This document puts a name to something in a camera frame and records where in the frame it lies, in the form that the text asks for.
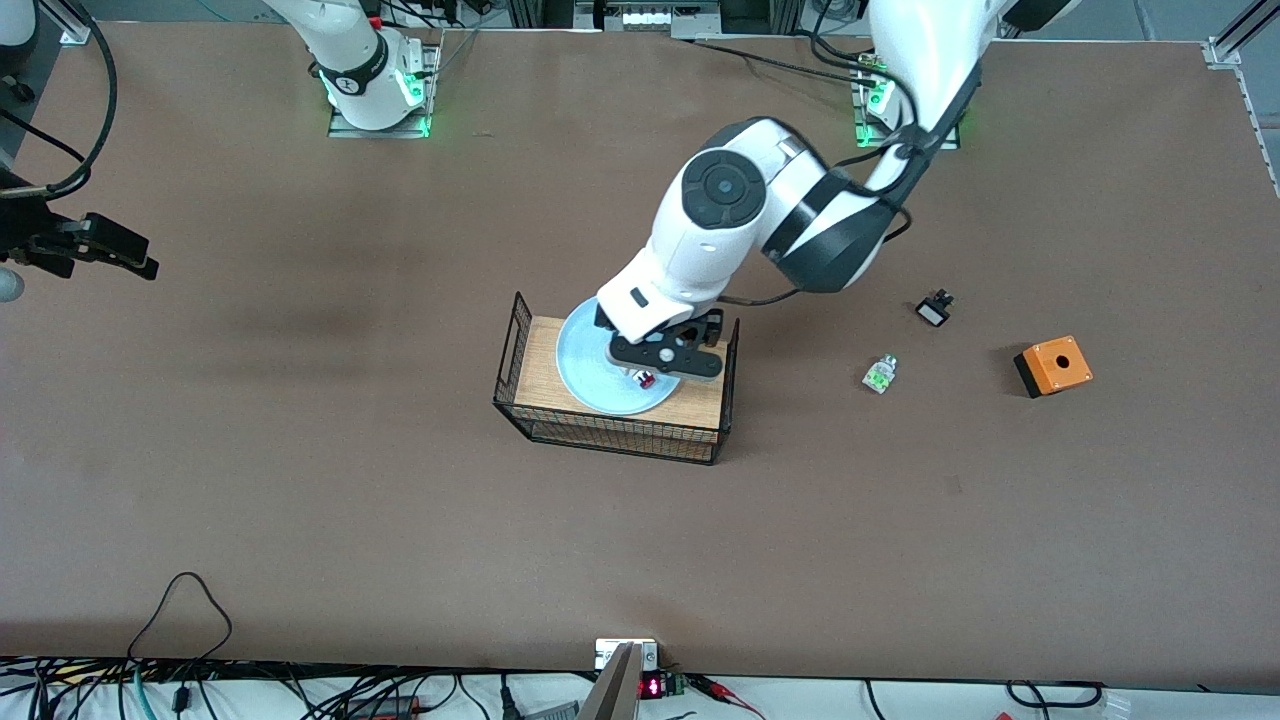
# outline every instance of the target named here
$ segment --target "black wire basket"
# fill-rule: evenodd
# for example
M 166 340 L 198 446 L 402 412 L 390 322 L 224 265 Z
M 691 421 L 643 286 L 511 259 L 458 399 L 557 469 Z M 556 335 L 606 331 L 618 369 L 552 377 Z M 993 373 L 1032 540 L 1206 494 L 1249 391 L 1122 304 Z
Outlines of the black wire basket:
M 507 342 L 498 366 L 493 404 L 516 429 L 534 442 L 603 450 L 713 465 L 728 438 L 733 419 L 733 372 L 737 366 L 737 322 L 726 346 L 724 386 L 717 427 L 681 425 L 639 418 L 618 418 L 516 402 L 534 314 L 516 293 L 507 325 Z

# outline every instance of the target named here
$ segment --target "black strap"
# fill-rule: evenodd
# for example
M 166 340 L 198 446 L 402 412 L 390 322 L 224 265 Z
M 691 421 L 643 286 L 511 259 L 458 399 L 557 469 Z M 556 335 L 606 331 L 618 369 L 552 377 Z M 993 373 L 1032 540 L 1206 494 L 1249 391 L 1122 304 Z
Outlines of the black strap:
M 791 246 L 800 240 L 804 231 L 818 218 L 818 214 L 826 210 L 827 205 L 831 205 L 831 201 L 846 187 L 849 187 L 849 177 L 838 169 L 829 170 L 823 176 L 817 184 L 809 188 L 800 204 L 787 213 L 787 217 L 765 241 L 764 247 L 760 249 L 765 258 L 777 263 L 778 258 L 786 255 Z
M 387 69 L 387 61 L 390 58 L 387 38 L 381 33 L 374 35 L 378 37 L 378 47 L 358 68 L 338 72 L 320 65 L 320 72 L 324 73 L 324 77 L 338 92 L 343 95 L 364 95 L 369 83 Z

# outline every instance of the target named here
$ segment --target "light blue disc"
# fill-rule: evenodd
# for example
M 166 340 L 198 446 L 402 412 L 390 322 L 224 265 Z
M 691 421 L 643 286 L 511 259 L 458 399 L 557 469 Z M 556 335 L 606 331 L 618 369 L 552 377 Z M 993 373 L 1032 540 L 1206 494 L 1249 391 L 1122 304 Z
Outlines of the light blue disc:
M 595 297 L 573 310 L 556 342 L 556 368 L 579 402 L 608 415 L 635 415 L 657 407 L 680 386 L 680 378 L 654 373 L 657 382 L 641 388 L 623 368 L 609 363 L 613 333 L 595 327 Z

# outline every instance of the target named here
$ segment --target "brown table surface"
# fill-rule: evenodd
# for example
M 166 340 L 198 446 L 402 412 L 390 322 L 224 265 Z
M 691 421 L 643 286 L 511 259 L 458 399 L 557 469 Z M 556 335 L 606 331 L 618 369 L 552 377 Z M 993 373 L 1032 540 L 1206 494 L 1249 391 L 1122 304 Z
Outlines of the brown table surface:
M 489 405 L 512 295 L 590 296 L 730 122 L 851 154 L 847 86 L 481 33 L 429 141 L 333 141 L 288 27 L 108 35 L 119 117 L 58 208 L 163 268 L 27 272 L 0 307 L 0 652 L 120 655 L 191 569 L 225 657 L 566 669 L 654 635 L 716 673 L 1280 679 L 1280 202 L 1194 45 L 992 47 L 915 229 L 842 295 L 741 314 L 700 468 L 524 441 Z M 36 124 L 87 147 L 104 86 L 64 51 Z M 69 164 L 28 141 L 18 169 Z M 731 290 L 785 287 L 753 258 Z M 1068 333 L 1097 379 L 1024 397 L 1014 354 Z M 141 652 L 219 630 L 188 583 Z

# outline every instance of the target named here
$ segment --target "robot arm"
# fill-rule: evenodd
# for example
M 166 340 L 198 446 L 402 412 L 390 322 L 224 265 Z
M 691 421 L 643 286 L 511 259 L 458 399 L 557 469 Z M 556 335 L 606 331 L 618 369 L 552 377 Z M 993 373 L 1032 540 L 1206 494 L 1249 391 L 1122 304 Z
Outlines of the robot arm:
M 667 188 L 645 247 L 596 293 L 596 324 L 614 331 L 611 360 L 714 378 L 714 355 L 698 345 L 714 345 L 713 305 L 753 247 L 804 292 L 838 292 L 861 277 L 973 97 L 1001 10 L 1028 3 L 1068 5 L 870 1 L 876 51 L 906 87 L 886 111 L 896 132 L 865 186 L 780 120 L 716 133 Z
M 355 0 L 264 0 L 302 36 L 329 101 L 360 129 L 385 129 L 425 101 L 422 42 L 374 29 Z

